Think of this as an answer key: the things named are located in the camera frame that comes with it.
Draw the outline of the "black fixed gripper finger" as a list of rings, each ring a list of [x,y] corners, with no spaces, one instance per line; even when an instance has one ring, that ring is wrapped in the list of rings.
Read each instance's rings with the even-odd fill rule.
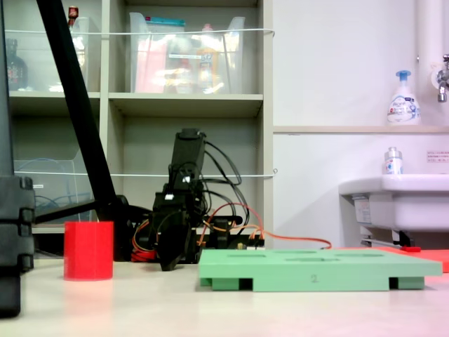
[[[174,270],[185,251],[185,217],[183,213],[170,213],[156,230],[156,252],[164,272]]]

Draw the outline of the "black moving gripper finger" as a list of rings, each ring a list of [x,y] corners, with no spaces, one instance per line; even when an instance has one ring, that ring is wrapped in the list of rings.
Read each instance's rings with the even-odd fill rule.
[[[181,262],[191,262],[193,256],[193,248],[192,248],[192,227],[191,225],[187,226],[187,234],[186,240],[184,244],[184,251],[182,253],[182,257],[180,259]]]

